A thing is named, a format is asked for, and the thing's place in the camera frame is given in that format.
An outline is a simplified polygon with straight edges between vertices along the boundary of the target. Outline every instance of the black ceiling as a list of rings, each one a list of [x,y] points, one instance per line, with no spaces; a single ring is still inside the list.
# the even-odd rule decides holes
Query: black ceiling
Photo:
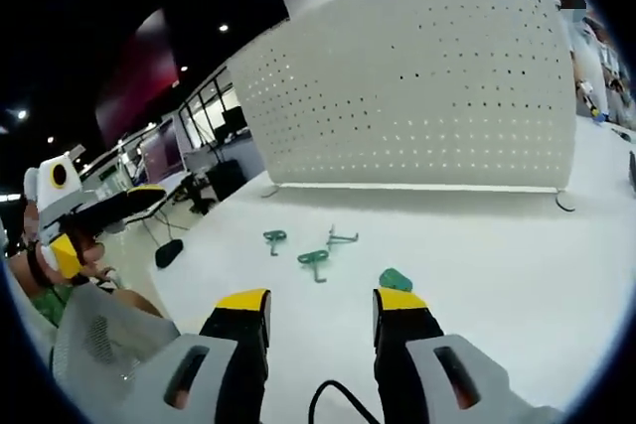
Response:
[[[283,0],[5,0],[0,125],[9,133],[0,135],[0,193],[19,191],[26,167],[78,143],[87,159],[103,151],[97,96],[123,42],[156,8],[166,14],[177,64],[189,67],[182,94],[286,17]],[[30,112],[26,121],[15,118],[20,108]]]

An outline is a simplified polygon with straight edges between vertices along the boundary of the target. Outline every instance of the black wristband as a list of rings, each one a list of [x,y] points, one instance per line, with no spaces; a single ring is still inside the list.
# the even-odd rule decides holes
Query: black wristband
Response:
[[[49,277],[44,273],[40,263],[38,263],[38,256],[36,255],[36,243],[32,243],[27,248],[27,262],[29,263],[29,271],[35,282],[43,288],[52,288],[53,282],[49,280]]]

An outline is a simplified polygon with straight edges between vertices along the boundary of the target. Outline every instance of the green clip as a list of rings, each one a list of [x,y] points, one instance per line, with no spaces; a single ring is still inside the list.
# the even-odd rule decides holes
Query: green clip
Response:
[[[403,292],[410,292],[413,289],[413,283],[394,268],[388,268],[382,272],[382,275],[380,275],[380,286],[402,290]]]
[[[336,235],[335,231],[336,231],[336,226],[332,225],[331,229],[329,230],[329,238],[327,239],[327,250],[331,251],[331,246],[334,243],[351,243],[351,242],[358,241],[359,235],[357,233],[353,237],[343,237],[341,235]]]
[[[269,232],[265,232],[262,236],[267,239],[267,243],[270,245],[269,255],[275,257],[278,254],[274,252],[274,247],[277,242],[287,238],[287,233],[285,233],[284,230],[270,230]]]
[[[318,263],[324,262],[328,258],[329,252],[327,250],[316,250],[298,255],[298,261],[303,265],[309,265],[314,271],[314,282],[316,283],[325,283],[327,281],[326,278],[318,278]]]

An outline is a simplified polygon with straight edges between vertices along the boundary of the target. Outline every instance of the white perforated panel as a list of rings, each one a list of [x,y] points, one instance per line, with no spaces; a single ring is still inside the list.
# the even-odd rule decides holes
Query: white perforated panel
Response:
[[[552,0],[334,0],[229,62],[277,183],[567,184]]]

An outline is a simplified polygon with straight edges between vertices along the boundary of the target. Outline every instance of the white floor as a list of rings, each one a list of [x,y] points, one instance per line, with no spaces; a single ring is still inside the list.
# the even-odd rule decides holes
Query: white floor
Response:
[[[204,192],[203,196],[210,197],[211,195]],[[171,225],[190,228],[202,217],[190,212],[191,205],[192,201],[190,200],[176,204],[168,202],[161,209],[161,212],[168,217]],[[165,221],[165,217],[161,213],[156,214],[156,217]],[[156,218],[146,219],[145,224],[159,243],[164,244],[170,239],[168,227]],[[187,232],[173,226],[171,233],[173,238],[180,238]],[[157,307],[164,317],[170,318],[150,280],[149,267],[154,263],[157,244],[148,233],[144,223],[142,221],[132,223],[119,234],[104,235],[101,241],[106,248],[102,265],[114,267],[118,282],[123,288],[140,293]]]

